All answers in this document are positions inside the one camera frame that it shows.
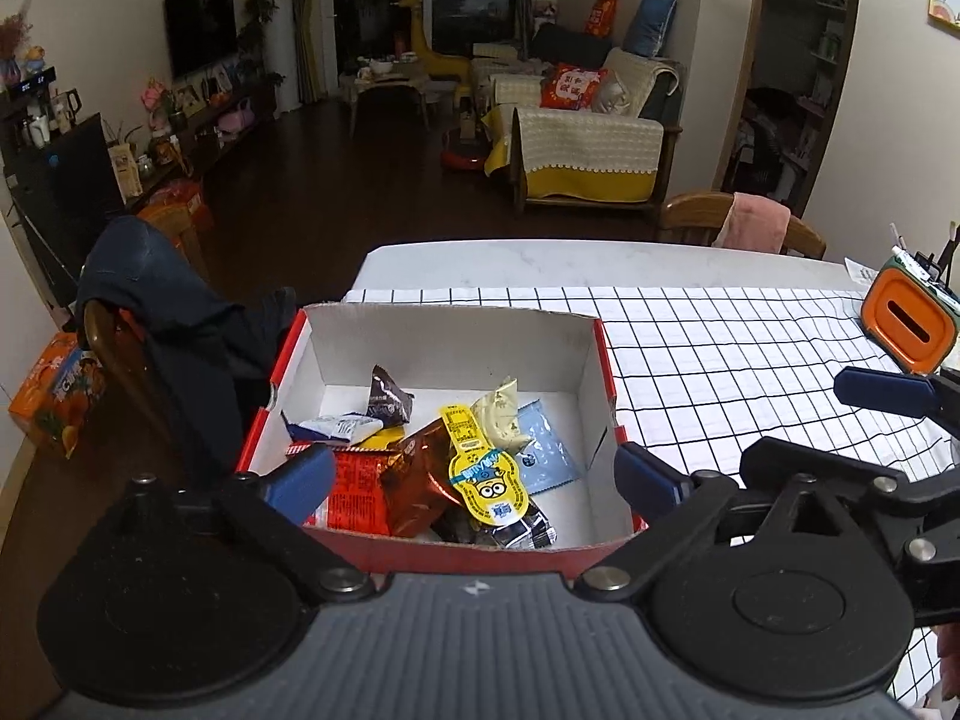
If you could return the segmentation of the large red snack bag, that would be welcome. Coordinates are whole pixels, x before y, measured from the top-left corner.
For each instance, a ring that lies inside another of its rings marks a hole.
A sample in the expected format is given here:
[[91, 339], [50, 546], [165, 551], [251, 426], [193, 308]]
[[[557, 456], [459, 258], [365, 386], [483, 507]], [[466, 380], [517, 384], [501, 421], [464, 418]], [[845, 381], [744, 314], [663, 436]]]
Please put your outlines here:
[[335, 449], [334, 486], [304, 523], [309, 527], [389, 536], [381, 476], [397, 457], [391, 450]]

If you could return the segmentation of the white blue snack packet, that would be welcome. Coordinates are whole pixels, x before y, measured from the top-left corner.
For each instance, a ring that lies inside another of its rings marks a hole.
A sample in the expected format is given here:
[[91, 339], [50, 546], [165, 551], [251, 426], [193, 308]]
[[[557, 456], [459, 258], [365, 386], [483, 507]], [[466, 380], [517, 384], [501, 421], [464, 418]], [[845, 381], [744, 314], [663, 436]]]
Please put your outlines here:
[[359, 413], [318, 416], [293, 421], [283, 418], [286, 431], [296, 442], [329, 442], [335, 445], [358, 445], [384, 429], [381, 419]]

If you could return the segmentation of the light blue snack packet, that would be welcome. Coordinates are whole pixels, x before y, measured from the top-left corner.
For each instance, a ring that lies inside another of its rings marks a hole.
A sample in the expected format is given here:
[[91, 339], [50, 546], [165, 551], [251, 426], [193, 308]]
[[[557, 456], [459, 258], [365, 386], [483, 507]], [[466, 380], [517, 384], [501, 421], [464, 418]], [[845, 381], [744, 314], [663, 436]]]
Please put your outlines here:
[[527, 492], [537, 496], [578, 481], [581, 468], [551, 426], [542, 402], [534, 400], [521, 406], [517, 419], [521, 431], [530, 439], [516, 455]]

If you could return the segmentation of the dark purple snack packet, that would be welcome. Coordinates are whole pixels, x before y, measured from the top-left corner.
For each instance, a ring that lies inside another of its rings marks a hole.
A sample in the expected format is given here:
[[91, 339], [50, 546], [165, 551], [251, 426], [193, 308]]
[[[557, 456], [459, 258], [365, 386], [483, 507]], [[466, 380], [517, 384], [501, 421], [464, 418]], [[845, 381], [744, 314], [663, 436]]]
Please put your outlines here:
[[373, 367], [366, 415], [384, 427], [404, 426], [410, 422], [414, 401], [415, 395], [400, 387], [384, 367]]

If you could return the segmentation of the yellow minion jelly cup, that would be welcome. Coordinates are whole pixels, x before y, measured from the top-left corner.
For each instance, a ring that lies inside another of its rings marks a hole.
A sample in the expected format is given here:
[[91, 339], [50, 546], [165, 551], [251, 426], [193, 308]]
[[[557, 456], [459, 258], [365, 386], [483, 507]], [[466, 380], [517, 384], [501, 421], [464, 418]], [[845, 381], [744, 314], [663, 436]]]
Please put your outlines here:
[[530, 496], [516, 460], [490, 444], [468, 406], [443, 406], [441, 421], [454, 449], [449, 484], [469, 515], [480, 525], [517, 522], [526, 513]]

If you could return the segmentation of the cream snack packet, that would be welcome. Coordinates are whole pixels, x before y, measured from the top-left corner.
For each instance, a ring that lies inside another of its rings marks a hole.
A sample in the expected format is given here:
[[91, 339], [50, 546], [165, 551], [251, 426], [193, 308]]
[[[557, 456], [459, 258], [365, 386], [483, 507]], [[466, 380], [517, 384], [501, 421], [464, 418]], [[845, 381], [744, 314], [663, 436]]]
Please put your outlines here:
[[472, 415], [495, 449], [517, 455], [532, 437], [519, 426], [519, 387], [516, 379], [506, 379], [500, 387], [482, 395], [471, 407]]

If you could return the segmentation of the yellow candy packet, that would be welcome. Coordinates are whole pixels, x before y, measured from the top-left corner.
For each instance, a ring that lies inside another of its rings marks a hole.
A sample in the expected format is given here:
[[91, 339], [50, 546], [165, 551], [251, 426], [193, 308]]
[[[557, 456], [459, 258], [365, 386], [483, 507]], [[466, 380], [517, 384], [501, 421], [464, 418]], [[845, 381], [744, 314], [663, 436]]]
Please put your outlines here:
[[363, 450], [386, 450], [391, 445], [397, 444], [405, 437], [404, 426], [382, 427], [370, 437], [366, 437], [363, 442], [358, 444], [358, 449]]

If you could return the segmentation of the silver black foil snack bar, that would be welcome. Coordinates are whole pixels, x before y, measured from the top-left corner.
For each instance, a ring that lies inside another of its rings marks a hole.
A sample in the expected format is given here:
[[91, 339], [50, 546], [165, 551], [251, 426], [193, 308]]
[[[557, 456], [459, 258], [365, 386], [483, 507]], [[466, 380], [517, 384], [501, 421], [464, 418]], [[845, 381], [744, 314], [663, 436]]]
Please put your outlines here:
[[478, 525], [473, 544], [497, 550], [546, 550], [555, 539], [550, 520], [539, 505], [531, 502], [526, 513], [511, 525]]

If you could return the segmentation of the brown red Oreo packet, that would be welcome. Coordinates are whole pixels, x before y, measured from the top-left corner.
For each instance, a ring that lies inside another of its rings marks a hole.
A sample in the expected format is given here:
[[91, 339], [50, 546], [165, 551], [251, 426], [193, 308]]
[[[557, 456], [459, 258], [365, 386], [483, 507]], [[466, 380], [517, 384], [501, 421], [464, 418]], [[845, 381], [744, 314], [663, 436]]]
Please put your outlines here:
[[389, 535], [413, 538], [462, 499], [449, 481], [449, 463], [455, 452], [448, 428], [435, 419], [411, 436], [387, 447], [379, 472]]

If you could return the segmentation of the dark jacket on chair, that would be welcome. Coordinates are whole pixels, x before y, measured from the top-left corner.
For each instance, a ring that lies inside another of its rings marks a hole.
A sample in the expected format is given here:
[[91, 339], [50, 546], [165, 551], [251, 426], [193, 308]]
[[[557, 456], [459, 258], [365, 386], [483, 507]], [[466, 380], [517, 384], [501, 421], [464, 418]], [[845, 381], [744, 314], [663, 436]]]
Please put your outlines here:
[[257, 304], [228, 301], [174, 244], [137, 216], [112, 220], [89, 252], [76, 309], [127, 312], [142, 330], [148, 371], [187, 452], [231, 472], [295, 320], [290, 288]]

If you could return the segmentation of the pink towel on chair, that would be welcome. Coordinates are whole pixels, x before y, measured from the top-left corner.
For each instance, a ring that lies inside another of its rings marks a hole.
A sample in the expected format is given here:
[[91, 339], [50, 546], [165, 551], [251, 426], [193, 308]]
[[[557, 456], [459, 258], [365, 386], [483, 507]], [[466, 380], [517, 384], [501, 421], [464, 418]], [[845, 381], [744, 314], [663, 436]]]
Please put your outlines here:
[[789, 208], [776, 200], [736, 192], [713, 245], [718, 249], [779, 254], [792, 217]]

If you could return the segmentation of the wooden chair left side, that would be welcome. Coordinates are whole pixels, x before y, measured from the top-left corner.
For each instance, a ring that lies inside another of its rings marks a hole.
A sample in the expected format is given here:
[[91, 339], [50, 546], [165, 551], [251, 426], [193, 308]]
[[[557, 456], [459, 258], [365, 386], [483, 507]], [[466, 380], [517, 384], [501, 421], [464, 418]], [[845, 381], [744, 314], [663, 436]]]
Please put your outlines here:
[[[139, 218], [161, 231], [202, 280], [210, 280], [199, 231], [187, 206], [147, 206]], [[86, 305], [83, 330], [89, 351], [103, 365], [110, 382], [124, 390], [156, 436], [166, 444], [176, 444], [172, 406], [156, 385], [143, 348], [146, 333], [128, 312], [98, 301], [89, 301]]]

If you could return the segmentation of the wooden chair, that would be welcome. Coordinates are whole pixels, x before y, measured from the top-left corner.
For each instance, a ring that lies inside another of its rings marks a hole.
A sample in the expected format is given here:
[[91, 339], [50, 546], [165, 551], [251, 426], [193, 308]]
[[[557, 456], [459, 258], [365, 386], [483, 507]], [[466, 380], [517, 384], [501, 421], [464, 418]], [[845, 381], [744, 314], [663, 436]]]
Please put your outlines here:
[[[161, 231], [202, 280], [210, 280], [199, 231], [187, 206], [147, 206], [139, 218]], [[86, 305], [83, 330], [89, 351], [103, 365], [110, 382], [124, 390], [156, 436], [166, 444], [176, 444], [172, 406], [156, 385], [143, 348], [146, 333], [128, 312], [98, 301], [89, 301]]]
[[[734, 193], [692, 192], [667, 200], [659, 215], [658, 239], [686, 245], [711, 245], [726, 218]], [[797, 216], [791, 218], [780, 254], [822, 260], [825, 239]]]

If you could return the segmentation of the red cushion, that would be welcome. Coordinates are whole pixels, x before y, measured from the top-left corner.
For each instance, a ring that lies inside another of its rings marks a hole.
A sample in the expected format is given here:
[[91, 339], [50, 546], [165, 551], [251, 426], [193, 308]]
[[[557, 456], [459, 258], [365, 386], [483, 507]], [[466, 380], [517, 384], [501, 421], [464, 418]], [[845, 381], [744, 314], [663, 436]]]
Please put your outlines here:
[[540, 106], [561, 110], [590, 109], [607, 75], [607, 68], [587, 70], [576, 65], [555, 65], [542, 85]]

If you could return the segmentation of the black television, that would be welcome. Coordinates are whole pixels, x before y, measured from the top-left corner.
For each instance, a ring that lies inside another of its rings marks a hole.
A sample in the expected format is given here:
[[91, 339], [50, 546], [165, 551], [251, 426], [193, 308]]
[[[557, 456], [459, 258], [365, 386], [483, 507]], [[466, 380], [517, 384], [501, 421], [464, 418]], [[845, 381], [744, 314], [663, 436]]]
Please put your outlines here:
[[174, 80], [210, 70], [236, 54], [235, 0], [163, 0], [163, 16]]

